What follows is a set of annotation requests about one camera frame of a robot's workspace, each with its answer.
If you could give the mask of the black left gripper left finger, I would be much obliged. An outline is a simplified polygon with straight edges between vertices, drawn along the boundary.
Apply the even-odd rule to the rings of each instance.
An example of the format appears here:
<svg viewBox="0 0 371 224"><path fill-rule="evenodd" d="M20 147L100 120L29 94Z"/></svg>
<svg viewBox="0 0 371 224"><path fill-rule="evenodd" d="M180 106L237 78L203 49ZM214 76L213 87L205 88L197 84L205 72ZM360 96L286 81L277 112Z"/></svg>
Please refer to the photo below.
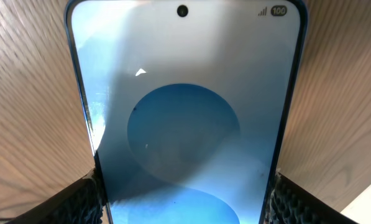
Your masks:
<svg viewBox="0 0 371 224"><path fill-rule="evenodd" d="M106 205L96 169L8 224L101 224Z"/></svg>

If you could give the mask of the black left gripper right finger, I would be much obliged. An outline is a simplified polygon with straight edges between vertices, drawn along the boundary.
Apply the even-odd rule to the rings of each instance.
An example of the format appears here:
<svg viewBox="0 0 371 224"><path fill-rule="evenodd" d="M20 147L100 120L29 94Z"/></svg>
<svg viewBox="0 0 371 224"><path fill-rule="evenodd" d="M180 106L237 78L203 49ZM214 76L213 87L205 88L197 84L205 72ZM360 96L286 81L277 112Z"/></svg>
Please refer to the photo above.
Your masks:
<svg viewBox="0 0 371 224"><path fill-rule="evenodd" d="M264 223L356 224L279 172L266 202Z"/></svg>

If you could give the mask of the blue Galaxy smartphone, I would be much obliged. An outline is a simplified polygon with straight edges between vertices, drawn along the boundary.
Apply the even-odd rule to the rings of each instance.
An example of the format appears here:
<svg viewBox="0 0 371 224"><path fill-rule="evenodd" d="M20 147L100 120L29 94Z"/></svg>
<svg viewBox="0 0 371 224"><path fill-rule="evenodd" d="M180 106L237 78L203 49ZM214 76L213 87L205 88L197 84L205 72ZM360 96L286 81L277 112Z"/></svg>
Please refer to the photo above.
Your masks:
<svg viewBox="0 0 371 224"><path fill-rule="evenodd" d="M109 223L263 223L303 1L69 1Z"/></svg>

